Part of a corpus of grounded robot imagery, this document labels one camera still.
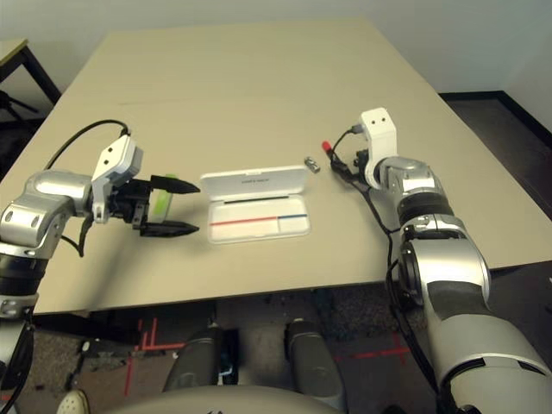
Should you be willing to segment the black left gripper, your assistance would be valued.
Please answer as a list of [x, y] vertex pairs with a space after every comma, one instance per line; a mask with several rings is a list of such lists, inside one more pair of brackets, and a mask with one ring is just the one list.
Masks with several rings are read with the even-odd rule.
[[173, 238], [199, 231], [199, 227], [185, 222], [147, 222], [151, 187], [171, 194], [200, 192], [200, 189], [194, 184], [174, 177], [152, 175], [150, 182], [131, 179], [129, 182], [116, 187], [110, 195], [110, 216], [122, 219], [125, 223], [130, 224], [133, 229], [140, 229], [142, 237]]

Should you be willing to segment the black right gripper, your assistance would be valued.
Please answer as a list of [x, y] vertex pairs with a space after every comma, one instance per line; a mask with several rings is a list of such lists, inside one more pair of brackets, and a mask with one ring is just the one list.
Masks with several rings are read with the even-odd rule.
[[[357, 178], [367, 178], [369, 176], [368, 163], [370, 161], [369, 151], [362, 149], [357, 151], [354, 158], [354, 166], [357, 169]], [[333, 157], [330, 161], [330, 167], [341, 179], [352, 179], [352, 173], [348, 166], [338, 157]]]

